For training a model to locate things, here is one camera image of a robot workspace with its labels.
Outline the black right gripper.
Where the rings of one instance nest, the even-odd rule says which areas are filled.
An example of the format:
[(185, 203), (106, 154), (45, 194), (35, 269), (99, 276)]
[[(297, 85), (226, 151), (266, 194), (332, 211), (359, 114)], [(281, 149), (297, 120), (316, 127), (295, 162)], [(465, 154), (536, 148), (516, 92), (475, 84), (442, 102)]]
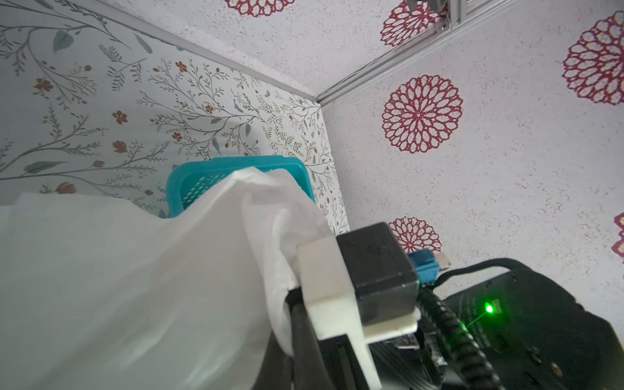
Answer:
[(423, 284), (419, 335), (438, 389), (620, 389), (623, 348), (606, 320), (532, 270), (511, 270), (441, 299)]

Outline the white plastic bag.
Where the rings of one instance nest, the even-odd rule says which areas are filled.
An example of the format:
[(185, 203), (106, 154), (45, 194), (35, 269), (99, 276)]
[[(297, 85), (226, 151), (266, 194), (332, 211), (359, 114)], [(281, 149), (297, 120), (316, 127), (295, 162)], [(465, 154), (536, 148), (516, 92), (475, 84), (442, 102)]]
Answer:
[(292, 353), (297, 247), (332, 230), (283, 170), (229, 175), (175, 218), (25, 193), (1, 209), (4, 389), (250, 389)]

